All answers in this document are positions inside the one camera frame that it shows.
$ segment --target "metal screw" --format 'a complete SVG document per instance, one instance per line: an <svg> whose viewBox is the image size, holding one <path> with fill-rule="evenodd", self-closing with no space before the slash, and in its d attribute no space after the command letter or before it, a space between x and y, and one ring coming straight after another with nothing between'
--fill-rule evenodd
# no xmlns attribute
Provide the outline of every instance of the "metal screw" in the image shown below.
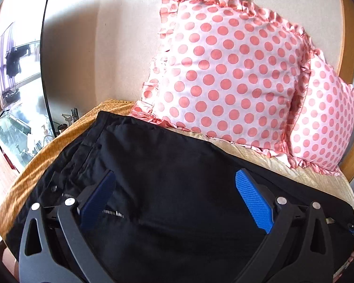
<svg viewBox="0 0 354 283"><path fill-rule="evenodd" d="M74 203L75 203L75 199L74 198L68 198L66 201L64 201L64 204L66 206L73 205Z"/></svg>
<svg viewBox="0 0 354 283"><path fill-rule="evenodd" d="M312 203L312 206L313 206L314 209L320 209L321 208L321 205L318 202Z"/></svg>
<svg viewBox="0 0 354 283"><path fill-rule="evenodd" d="M285 197L278 197L277 202L278 204L285 205L287 203L287 199Z"/></svg>
<svg viewBox="0 0 354 283"><path fill-rule="evenodd" d="M35 211L35 210L39 209L39 207L40 207L40 204L38 202L36 202L32 205L32 210Z"/></svg>

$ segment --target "blue textured rubber pad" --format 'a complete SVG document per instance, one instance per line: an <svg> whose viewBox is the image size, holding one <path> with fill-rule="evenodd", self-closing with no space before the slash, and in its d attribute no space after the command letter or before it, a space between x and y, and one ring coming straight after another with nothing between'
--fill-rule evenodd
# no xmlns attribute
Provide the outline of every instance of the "blue textured rubber pad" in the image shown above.
<svg viewBox="0 0 354 283"><path fill-rule="evenodd" d="M102 213L109 198L113 195L115 183L115 174L109 171L91 194L84 208L80 211L80 229L82 231L85 232L94 227L99 214Z"/></svg>
<svg viewBox="0 0 354 283"><path fill-rule="evenodd" d="M272 210L253 185L252 181L242 170L236 173L236 188L252 214L257 226L264 229L266 233L269 234L273 227Z"/></svg>

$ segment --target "pillow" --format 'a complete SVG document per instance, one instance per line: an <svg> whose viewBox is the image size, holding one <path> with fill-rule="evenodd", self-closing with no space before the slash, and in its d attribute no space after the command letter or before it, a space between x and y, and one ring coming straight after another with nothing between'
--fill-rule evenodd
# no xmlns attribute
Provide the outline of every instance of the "pillow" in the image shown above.
<svg viewBox="0 0 354 283"><path fill-rule="evenodd" d="M160 53L130 115L287 150L287 115L307 52L303 28L243 0L162 3Z"/></svg>
<svg viewBox="0 0 354 283"><path fill-rule="evenodd" d="M308 164L321 173L335 172L353 131L354 88L334 72L323 56L313 52L309 62L311 73L305 96L300 100L297 93L294 95L287 144L297 165Z"/></svg>

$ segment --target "bed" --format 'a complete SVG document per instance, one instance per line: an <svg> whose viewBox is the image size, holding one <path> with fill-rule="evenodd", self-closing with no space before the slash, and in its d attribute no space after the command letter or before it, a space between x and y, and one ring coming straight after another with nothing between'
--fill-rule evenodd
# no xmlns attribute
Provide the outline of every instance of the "bed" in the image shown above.
<svg viewBox="0 0 354 283"><path fill-rule="evenodd" d="M94 122L99 111L104 110L119 115L127 115L133 105L134 102L131 101L105 101L82 116L76 123L72 124L72 126L70 126L65 132L40 151L14 182L4 202L0 206L0 235L3 239L5 239L6 234L10 231L14 219L21 210L37 181L54 159L56 159L63 148L83 133ZM247 149L236 144L229 144L223 140L209 138L199 133L182 131L175 128L168 129L181 133L182 135L209 141L229 154L246 159L296 182L336 196L337 198L346 201L354 209L354 194L349 182L342 173L339 176L333 176L321 175L309 168L303 169L298 167L297 169L289 169L276 158L260 155L252 149Z"/></svg>

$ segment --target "wooden bed frame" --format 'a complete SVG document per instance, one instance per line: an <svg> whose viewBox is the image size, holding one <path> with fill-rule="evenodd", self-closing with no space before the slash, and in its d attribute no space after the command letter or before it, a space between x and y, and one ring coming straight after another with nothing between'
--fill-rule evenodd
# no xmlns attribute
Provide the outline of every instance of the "wooden bed frame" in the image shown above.
<svg viewBox="0 0 354 283"><path fill-rule="evenodd" d="M337 72L347 84L351 84L354 78L354 0L341 0L341 3L343 37ZM354 142L342 159L340 168L348 181L351 182L354 178Z"/></svg>

